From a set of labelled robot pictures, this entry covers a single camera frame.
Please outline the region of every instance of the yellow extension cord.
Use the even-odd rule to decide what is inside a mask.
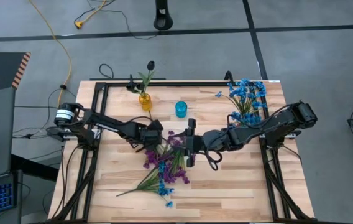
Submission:
[[[35,4],[32,2],[32,0],[29,0],[30,4],[35,8],[35,10],[40,14],[41,18],[45,21],[45,23],[47,24],[48,28],[50,29],[51,31],[51,34],[52,34],[52,37],[54,40],[56,40],[61,46],[62,48],[65,50],[65,53],[69,59],[69,72],[68,72],[68,75],[67,75],[67,78],[65,80],[65,82],[63,83],[64,85],[66,85],[69,80],[70,80],[70,77],[71,77],[71,58],[70,58],[70,55],[69,53],[67,52],[65,46],[63,46],[63,44],[55,37],[55,34],[53,33],[53,30],[52,30],[52,27],[51,25],[48,23],[48,21],[46,20],[46,18],[44,18],[44,16],[42,15],[42,13],[40,12],[39,9],[37,9],[37,6],[35,6]],[[63,89],[60,90],[60,93],[59,93],[59,97],[58,97],[58,107],[60,105],[60,100],[62,98],[62,94],[63,94]]]
[[[88,19],[90,19],[93,15],[95,15],[95,13],[97,13],[98,11],[100,11],[102,9],[102,7],[104,6],[104,4],[106,3],[106,0],[103,0],[102,5],[98,7],[97,10],[95,10],[93,13],[91,13],[89,16],[87,16],[87,18],[85,18],[83,21],[78,21],[75,22],[75,25],[77,27],[77,29],[80,29],[83,27],[83,24],[88,21]]]

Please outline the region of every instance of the blue cup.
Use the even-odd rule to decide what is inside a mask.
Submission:
[[[179,101],[175,105],[175,114],[179,118],[184,118],[188,112],[188,105],[184,101]]]

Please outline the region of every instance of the wooden table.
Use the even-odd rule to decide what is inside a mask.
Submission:
[[[268,91],[268,109],[273,113],[285,105],[282,86],[280,82],[264,82],[264,84]],[[76,101],[85,108],[91,107],[94,86],[94,81],[80,83]],[[210,129],[225,128],[226,115],[236,109],[226,98],[214,96],[220,90],[228,93],[226,85],[149,87],[148,93],[153,101],[152,117],[162,122],[165,137],[168,136],[169,130],[179,133],[187,128],[188,118],[197,120],[196,134],[203,134]],[[175,103],[180,100],[188,104],[188,116],[183,119],[175,116]],[[138,95],[126,91],[123,87],[110,88],[105,114],[121,121],[148,115],[141,110]],[[137,122],[147,123],[144,119]],[[295,141],[286,140],[285,145],[298,152]],[[69,159],[75,146],[76,141],[66,143],[63,161]],[[71,159],[66,198],[70,198],[75,190],[81,153],[81,150],[76,151]],[[172,186],[175,192],[167,198],[173,201],[174,206],[166,208],[165,201],[151,193],[134,192],[116,197],[117,194],[136,187],[149,170],[142,166],[145,161],[143,152],[135,153],[134,149],[117,134],[104,131],[94,178],[89,222],[272,221],[258,139],[251,140],[240,151],[225,152],[223,156],[219,171],[213,171],[206,158],[197,155],[196,165],[187,170],[191,183],[186,185],[182,180],[178,180]],[[279,150],[279,159],[287,192],[303,212],[313,217],[299,159],[284,149]],[[58,207],[62,190],[60,172],[48,217],[52,217]],[[280,195],[276,189],[275,195],[279,217],[282,217]],[[82,216],[84,194],[81,198],[77,217]]]

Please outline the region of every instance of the black metal frame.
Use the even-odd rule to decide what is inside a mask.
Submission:
[[[232,80],[232,76],[229,75],[228,77],[225,77],[226,79]],[[116,82],[116,83],[96,83],[95,84],[95,90],[94,90],[94,96],[93,96],[93,102],[92,102],[92,109],[96,109],[96,106],[98,104],[99,100],[99,92],[103,90],[103,97],[101,99],[101,109],[100,113],[104,114],[104,111],[106,109],[106,102],[108,98],[108,92],[110,87],[124,87],[126,85],[126,82]],[[225,86],[226,82],[152,82],[149,84],[149,86]],[[261,100],[263,102],[266,102],[266,98],[262,97]],[[267,109],[264,109],[264,117],[268,118],[269,113]],[[284,188],[284,183],[283,183],[283,177],[282,177],[282,172],[280,168],[280,162],[278,160],[278,155],[277,151],[273,151],[272,156],[273,160],[275,161],[273,164],[275,166],[275,173],[273,173],[269,163],[268,163],[268,157],[267,157],[267,143],[265,138],[260,138],[260,148],[261,148],[261,155],[262,155],[262,161],[264,164],[264,172],[265,172],[265,178],[266,178],[266,183],[267,183],[267,189],[269,193],[269,201],[270,201],[270,207],[272,211],[272,217],[274,222],[279,222],[279,223],[334,223],[334,222],[321,222],[317,221],[315,218],[310,218],[306,216],[300,208],[295,204],[293,199],[289,196],[289,194],[286,192]],[[99,153],[99,147],[97,150],[94,150],[93,156],[92,156],[92,161],[91,165],[95,166],[96,169],[96,162],[98,160],[98,153]],[[80,170],[78,173],[78,180],[77,180],[77,186],[76,189],[80,189],[78,192],[75,192],[71,198],[71,200],[76,197],[79,197],[82,190],[84,188],[81,188],[82,185],[87,186],[87,191],[86,191],[86,197],[85,197],[85,204],[84,204],[84,210],[83,210],[83,217],[82,219],[76,219],[76,213],[77,213],[77,207],[78,207],[78,198],[70,203],[68,202],[68,205],[66,205],[65,208],[71,209],[71,217],[70,220],[67,221],[55,221],[56,222],[62,222],[62,223],[67,223],[67,222],[80,222],[84,223],[88,221],[88,214],[89,214],[89,206],[91,202],[91,196],[92,196],[92,189],[93,189],[93,184],[94,184],[94,172],[93,174],[91,173],[91,178],[88,181],[88,184],[85,182],[86,177],[84,177],[84,170],[85,166],[87,163],[87,158],[88,158],[88,151],[83,152],[83,156],[81,158],[81,164],[80,164]],[[277,204],[276,204],[276,199],[275,199],[275,193],[273,191],[273,186],[276,187],[276,189],[279,191],[281,198],[282,198],[282,205],[283,205],[283,211],[284,211],[284,218],[280,218],[278,216],[278,210],[277,210]],[[297,219],[291,219],[290,216],[290,209],[291,211],[295,214]]]

